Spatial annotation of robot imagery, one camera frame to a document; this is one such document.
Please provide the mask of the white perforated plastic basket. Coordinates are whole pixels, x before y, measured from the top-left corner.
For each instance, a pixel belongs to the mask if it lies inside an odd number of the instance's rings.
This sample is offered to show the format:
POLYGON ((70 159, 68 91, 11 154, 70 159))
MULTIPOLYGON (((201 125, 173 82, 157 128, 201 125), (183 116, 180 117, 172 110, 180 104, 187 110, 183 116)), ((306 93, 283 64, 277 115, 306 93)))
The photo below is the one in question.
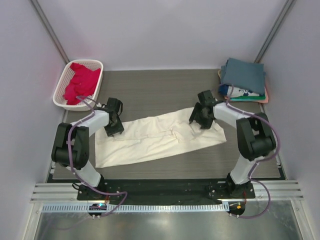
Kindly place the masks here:
POLYGON ((69 62, 57 83, 52 101, 68 111, 87 111, 97 100, 104 66, 99 60, 77 59, 69 62))

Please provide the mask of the cream white t shirt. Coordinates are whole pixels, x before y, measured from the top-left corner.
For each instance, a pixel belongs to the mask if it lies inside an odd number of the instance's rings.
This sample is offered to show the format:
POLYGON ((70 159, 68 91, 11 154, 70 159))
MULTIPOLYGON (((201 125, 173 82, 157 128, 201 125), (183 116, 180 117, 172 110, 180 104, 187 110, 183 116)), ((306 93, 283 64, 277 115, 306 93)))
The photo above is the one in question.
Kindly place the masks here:
POLYGON ((107 168, 153 161, 225 143, 222 127, 189 122, 193 108, 124 122, 121 134, 95 133, 95 166, 107 168))

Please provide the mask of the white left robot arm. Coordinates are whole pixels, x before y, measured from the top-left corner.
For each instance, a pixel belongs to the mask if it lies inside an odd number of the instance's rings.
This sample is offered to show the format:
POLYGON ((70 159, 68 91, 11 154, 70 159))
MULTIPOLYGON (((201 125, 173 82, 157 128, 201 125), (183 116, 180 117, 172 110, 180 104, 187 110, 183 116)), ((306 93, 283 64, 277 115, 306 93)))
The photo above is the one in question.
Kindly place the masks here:
POLYGON ((52 147, 51 159, 53 162, 69 169, 81 182, 79 191, 86 189, 95 200, 108 193, 104 177, 96 171, 91 162, 90 137, 98 130, 104 130, 108 137, 122 134, 124 131, 120 115, 123 112, 123 103, 110 97, 105 104, 92 107, 85 103, 91 113, 72 123, 62 122, 58 125, 52 147))

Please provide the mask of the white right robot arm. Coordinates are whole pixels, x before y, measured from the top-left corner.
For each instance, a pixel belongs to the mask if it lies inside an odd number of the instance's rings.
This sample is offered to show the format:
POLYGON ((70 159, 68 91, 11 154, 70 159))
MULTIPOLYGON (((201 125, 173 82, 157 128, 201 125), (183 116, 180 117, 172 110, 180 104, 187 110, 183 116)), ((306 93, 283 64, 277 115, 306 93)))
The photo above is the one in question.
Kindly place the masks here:
POLYGON ((236 130, 239 158, 228 173, 222 191, 231 198, 243 198, 250 190, 250 177, 258 162, 277 147, 268 117, 263 112, 247 112, 217 100, 210 90, 200 92, 197 97, 190 124, 196 122, 202 130, 208 130, 215 120, 220 120, 236 130))

